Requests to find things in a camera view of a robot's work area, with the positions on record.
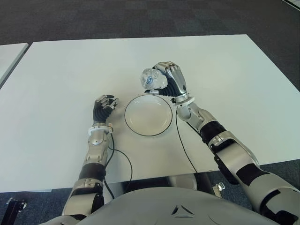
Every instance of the wire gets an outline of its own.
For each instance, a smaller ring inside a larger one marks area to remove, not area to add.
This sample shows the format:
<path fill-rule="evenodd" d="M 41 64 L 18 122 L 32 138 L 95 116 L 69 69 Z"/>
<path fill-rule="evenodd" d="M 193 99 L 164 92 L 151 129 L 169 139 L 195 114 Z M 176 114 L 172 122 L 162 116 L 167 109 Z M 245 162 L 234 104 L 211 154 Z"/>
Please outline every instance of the wire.
<path fill-rule="evenodd" d="M 114 139 L 113 139 L 113 134 L 111 133 L 111 138 L 112 138 L 112 155 L 109 157 L 106 165 L 105 165 L 105 169 L 107 168 L 107 165 L 109 164 L 109 162 L 111 161 L 112 157 L 113 157 L 113 154 L 114 154 Z"/>
<path fill-rule="evenodd" d="M 184 153 L 186 154 L 187 159 L 188 159 L 189 162 L 191 163 L 193 169 L 196 171 L 196 173 L 198 173 L 197 170 L 196 170 L 196 168 L 194 167 L 193 163 L 192 163 L 191 160 L 189 159 L 188 154 L 187 154 L 187 152 L 186 152 L 186 149 L 185 149 L 184 146 L 183 146 L 183 143 L 182 143 L 182 140 L 181 140 L 181 137 L 180 137 L 180 133 L 179 133 L 179 130 L 178 130 L 178 124 L 177 124 L 177 111 L 176 111 L 175 120 L 176 120 L 176 128 L 177 128 L 178 137 L 179 137 L 179 139 L 180 139 L 180 142 L 181 142 L 182 148 L 183 148 L 183 150 L 184 150 Z"/>
<path fill-rule="evenodd" d="M 126 193 L 126 192 L 128 191 L 129 185 L 130 185 L 131 180 L 132 180 L 132 175 L 133 175 L 132 164 L 131 164 L 130 159 L 128 158 L 128 156 L 127 156 L 124 152 L 122 152 L 121 150 L 115 149 L 115 146 L 114 146 L 114 139 L 113 139 L 112 133 L 111 133 L 111 138 L 112 138 L 112 148 L 109 147 L 109 146 L 108 146 L 108 148 L 112 150 L 112 155 L 109 157 L 109 159 L 108 159 L 108 161 L 107 161 L 107 163 L 106 163 L 106 165 L 105 165 L 105 168 L 108 166 L 108 163 L 111 161 L 111 159 L 112 159 L 113 154 L 114 154 L 115 151 L 120 152 L 121 154 L 123 154 L 123 155 L 127 158 L 128 162 L 129 162 L 129 164 L 130 164 L 131 174 L 130 174 L 130 180 L 129 180 L 129 183 L 127 184 L 127 187 L 126 187 L 126 189 L 125 189 L 125 191 L 124 191 L 124 193 Z M 112 196 L 112 198 L 114 199 L 113 192 L 112 192 L 111 189 L 108 187 L 108 184 L 107 184 L 105 178 L 103 178 L 103 182 L 104 182 L 104 184 L 105 184 L 105 186 L 106 186 L 106 188 L 107 188 L 109 194 L 110 194 L 110 195 Z"/>
<path fill-rule="evenodd" d="M 118 151 L 119 153 L 122 153 L 127 158 L 128 162 L 130 164 L 130 170 L 131 170 L 130 180 L 129 180 L 128 184 L 127 184 L 127 187 L 124 190 L 124 193 L 126 193 L 128 191 L 128 189 L 129 189 L 129 185 L 130 185 L 130 183 L 132 181 L 132 174 L 133 174 L 132 164 L 131 164 L 130 159 L 128 158 L 128 156 L 124 152 L 122 152 L 121 150 L 117 150 L 117 149 L 115 149 L 115 151 Z"/>
<path fill-rule="evenodd" d="M 114 149 L 114 139 L 113 139 L 112 133 L 111 133 L 111 138 L 112 138 L 112 155 L 109 157 L 109 159 L 108 159 L 108 161 L 107 161 L 107 163 L 106 163 L 106 165 L 105 165 L 105 169 L 107 168 L 109 162 L 111 161 L 111 159 L 112 159 L 112 157 L 113 157 L 113 154 L 114 154 L 114 150 L 115 150 L 115 149 Z M 109 192 L 110 195 L 112 196 L 112 199 L 114 199 L 113 192 L 112 192 L 111 189 L 108 187 L 108 184 L 107 184 L 107 182 L 106 182 L 106 180 L 105 180 L 105 177 L 103 178 L 103 182 L 104 182 L 104 184 L 105 184 L 105 186 L 106 186 L 108 192 Z"/>
<path fill-rule="evenodd" d="M 103 178 L 103 182 L 105 184 L 105 187 L 107 188 L 108 192 L 110 193 L 110 195 L 112 196 L 112 199 L 114 199 L 114 195 L 113 195 L 113 192 L 111 191 L 111 189 L 108 187 L 108 184 L 105 180 L 105 177 Z"/>

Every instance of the white bowl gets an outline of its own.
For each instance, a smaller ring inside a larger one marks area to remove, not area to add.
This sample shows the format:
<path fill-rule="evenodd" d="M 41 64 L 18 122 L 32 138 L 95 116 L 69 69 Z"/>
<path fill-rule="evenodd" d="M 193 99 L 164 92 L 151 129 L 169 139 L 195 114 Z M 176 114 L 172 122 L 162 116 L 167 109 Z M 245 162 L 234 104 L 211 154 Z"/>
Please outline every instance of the white bowl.
<path fill-rule="evenodd" d="M 172 117 L 169 104 L 155 95 L 136 97 L 125 109 L 127 126 L 143 136 L 161 134 L 170 126 Z"/>

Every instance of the transparent sphere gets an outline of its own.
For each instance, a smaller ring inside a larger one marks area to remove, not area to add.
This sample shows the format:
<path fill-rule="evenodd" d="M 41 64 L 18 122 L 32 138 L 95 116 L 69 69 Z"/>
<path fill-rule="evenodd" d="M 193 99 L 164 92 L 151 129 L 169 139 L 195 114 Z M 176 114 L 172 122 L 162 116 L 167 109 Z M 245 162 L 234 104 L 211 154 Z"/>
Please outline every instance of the transparent sphere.
<path fill-rule="evenodd" d="M 147 68 L 142 73 L 141 84 L 145 89 L 160 89 L 165 88 L 168 81 L 158 69 Z"/>

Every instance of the white table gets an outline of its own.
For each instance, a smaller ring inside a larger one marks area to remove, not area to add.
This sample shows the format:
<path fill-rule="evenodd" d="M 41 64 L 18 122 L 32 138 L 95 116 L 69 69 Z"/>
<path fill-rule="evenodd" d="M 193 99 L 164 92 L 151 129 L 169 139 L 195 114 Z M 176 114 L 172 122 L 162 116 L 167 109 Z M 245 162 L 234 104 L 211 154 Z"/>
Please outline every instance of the white table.
<path fill-rule="evenodd" d="M 0 88 L 9 72 L 22 57 L 28 44 L 0 45 Z"/>
<path fill-rule="evenodd" d="M 127 103 L 143 94 L 142 71 L 167 60 L 180 65 L 195 102 L 261 164 L 300 158 L 300 93 L 247 35 L 37 42 L 0 90 L 0 191 L 72 187 L 102 94 L 120 98 L 108 122 L 133 179 L 193 173 L 174 118 L 155 137 L 135 134 L 124 121 Z M 182 121 L 179 130 L 197 170 L 217 170 L 200 137 Z M 129 177 L 116 152 L 107 181 Z"/>

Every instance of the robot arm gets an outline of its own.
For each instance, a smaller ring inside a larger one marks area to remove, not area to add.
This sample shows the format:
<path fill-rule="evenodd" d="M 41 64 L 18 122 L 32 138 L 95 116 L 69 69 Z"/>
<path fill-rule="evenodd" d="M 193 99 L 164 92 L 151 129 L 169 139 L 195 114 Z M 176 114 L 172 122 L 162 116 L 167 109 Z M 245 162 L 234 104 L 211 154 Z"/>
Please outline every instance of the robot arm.
<path fill-rule="evenodd" d="M 279 224 L 300 223 L 300 191 L 277 175 L 261 170 L 254 154 L 193 102 L 178 65 L 160 62 L 153 69 L 166 76 L 168 85 L 145 93 L 173 97 L 179 118 L 200 135 L 226 179 L 243 187 L 255 211 Z"/>
<path fill-rule="evenodd" d="M 108 134 L 111 126 L 106 119 L 118 104 L 119 99 L 112 95 L 103 95 L 95 101 L 93 126 L 89 129 L 89 150 L 71 194 L 65 204 L 62 215 L 83 219 L 104 205 L 102 196 L 103 179 L 106 175 Z"/>

